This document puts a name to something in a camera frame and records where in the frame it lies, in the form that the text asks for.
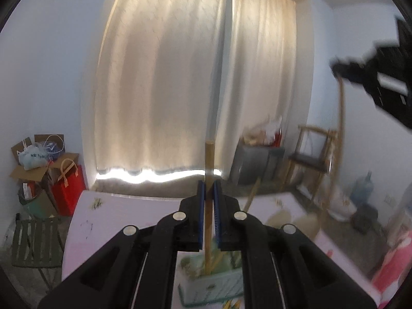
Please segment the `green plastic utensil holder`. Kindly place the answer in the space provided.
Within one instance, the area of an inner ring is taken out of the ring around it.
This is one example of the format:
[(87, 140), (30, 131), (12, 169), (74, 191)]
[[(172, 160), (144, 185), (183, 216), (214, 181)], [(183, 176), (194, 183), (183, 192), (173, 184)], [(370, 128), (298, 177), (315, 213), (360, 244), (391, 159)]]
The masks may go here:
[(185, 308), (223, 303), (244, 293), (239, 251), (217, 252), (222, 257), (210, 274), (205, 273), (202, 253), (182, 255), (177, 261), (177, 291)]

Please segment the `wooden chair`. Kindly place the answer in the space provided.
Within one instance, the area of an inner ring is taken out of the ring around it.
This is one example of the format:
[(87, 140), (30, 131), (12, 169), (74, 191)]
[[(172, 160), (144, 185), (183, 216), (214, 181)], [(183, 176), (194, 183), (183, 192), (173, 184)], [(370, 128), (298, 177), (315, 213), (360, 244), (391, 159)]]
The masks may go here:
[[(297, 144), (294, 152), (288, 156), (287, 169), (281, 184), (281, 189), (283, 190), (289, 185), (296, 167), (310, 169), (311, 171), (316, 172), (314, 183), (309, 191), (312, 196), (311, 201), (313, 202), (317, 192), (319, 191), (324, 176), (330, 173), (332, 167), (333, 149), (338, 138), (338, 132), (336, 130), (326, 130), (317, 126), (299, 125), (298, 129), (299, 136), (297, 138)], [(321, 135), (325, 138), (323, 148), (321, 149), (319, 156), (310, 156), (301, 150), (304, 135), (308, 135), (310, 133)]]

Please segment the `black rice cooker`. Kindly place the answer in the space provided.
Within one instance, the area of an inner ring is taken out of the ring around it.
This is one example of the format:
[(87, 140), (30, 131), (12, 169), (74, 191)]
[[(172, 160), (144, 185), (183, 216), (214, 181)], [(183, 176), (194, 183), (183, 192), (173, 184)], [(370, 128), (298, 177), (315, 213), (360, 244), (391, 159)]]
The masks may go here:
[(378, 219), (378, 210), (370, 204), (361, 204), (350, 219), (353, 229), (366, 235)]

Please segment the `green folding stool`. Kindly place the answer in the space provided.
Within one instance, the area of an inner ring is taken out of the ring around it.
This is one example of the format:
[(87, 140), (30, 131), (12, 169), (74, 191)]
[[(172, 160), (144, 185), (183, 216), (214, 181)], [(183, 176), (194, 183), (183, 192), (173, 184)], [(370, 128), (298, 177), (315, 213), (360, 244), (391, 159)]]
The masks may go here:
[(37, 270), (48, 291), (52, 290), (52, 284), (44, 271), (62, 267), (64, 244), (60, 224), (61, 219), (57, 217), (21, 219), (18, 214), (15, 218), (11, 264)]

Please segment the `red shopping bag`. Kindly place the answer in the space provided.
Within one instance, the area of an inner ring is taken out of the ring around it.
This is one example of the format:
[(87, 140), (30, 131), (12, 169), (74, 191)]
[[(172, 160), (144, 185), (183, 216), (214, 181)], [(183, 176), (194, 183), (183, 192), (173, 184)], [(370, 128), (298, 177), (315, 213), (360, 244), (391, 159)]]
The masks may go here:
[(52, 194), (55, 198), (57, 210), (61, 216), (72, 216), (78, 200), (86, 185), (82, 173), (82, 166), (69, 158), (62, 160), (60, 176), (52, 186)]

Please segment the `blue water jug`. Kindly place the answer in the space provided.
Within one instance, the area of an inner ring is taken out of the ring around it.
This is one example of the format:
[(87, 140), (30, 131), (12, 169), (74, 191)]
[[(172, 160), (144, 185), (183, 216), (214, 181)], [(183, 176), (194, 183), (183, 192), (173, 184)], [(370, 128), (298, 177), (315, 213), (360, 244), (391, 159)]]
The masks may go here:
[(367, 203), (374, 189), (372, 182), (372, 172), (368, 171), (366, 176), (361, 176), (356, 180), (350, 193), (350, 200), (356, 207)]

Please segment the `grey cabinet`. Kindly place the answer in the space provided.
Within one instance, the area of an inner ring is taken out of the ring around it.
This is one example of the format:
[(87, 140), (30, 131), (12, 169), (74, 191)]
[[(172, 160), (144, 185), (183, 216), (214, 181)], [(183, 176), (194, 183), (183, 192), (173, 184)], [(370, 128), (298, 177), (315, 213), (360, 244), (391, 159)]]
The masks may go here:
[(271, 181), (284, 159), (283, 147), (249, 146), (238, 144), (230, 171), (230, 181), (236, 186)]

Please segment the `cardboard box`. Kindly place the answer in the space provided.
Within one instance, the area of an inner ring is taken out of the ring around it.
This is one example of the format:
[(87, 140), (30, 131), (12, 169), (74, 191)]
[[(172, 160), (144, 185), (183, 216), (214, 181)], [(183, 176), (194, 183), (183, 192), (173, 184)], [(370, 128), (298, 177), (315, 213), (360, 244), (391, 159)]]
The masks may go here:
[(25, 138), (11, 148), (17, 166), (10, 178), (40, 183), (49, 179), (52, 183), (63, 179), (67, 171), (75, 169), (80, 155), (66, 150), (63, 134), (37, 134)]

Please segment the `cream curtain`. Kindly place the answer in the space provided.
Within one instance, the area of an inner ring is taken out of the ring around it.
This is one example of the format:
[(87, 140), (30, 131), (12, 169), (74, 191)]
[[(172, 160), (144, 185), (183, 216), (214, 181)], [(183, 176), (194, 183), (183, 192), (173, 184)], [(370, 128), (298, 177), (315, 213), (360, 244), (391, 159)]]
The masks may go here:
[(93, 79), (98, 174), (228, 176), (242, 132), (287, 110), (293, 0), (111, 0)]

